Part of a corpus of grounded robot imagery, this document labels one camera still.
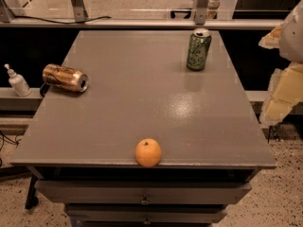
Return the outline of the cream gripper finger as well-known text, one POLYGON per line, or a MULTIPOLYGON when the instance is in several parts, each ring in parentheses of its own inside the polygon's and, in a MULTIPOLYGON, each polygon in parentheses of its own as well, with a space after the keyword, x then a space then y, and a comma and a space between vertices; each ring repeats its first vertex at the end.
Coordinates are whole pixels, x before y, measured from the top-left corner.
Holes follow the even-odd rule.
POLYGON ((302 100, 303 64, 291 62, 286 69, 276 69, 271 76, 259 122, 264 127, 275 126, 302 100))
POLYGON ((258 42, 258 45, 266 49, 279 48, 282 26, 283 24, 279 24, 268 34, 262 37, 258 42))

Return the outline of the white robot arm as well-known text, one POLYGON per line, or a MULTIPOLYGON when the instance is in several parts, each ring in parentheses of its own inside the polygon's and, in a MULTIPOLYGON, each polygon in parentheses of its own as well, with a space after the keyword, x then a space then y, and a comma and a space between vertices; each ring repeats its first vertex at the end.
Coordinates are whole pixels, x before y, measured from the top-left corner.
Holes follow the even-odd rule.
POLYGON ((262 126, 270 127, 282 122, 303 100, 303 0, 258 45, 277 48, 279 56, 290 62, 286 69, 274 71, 261 107, 259 121, 262 126))

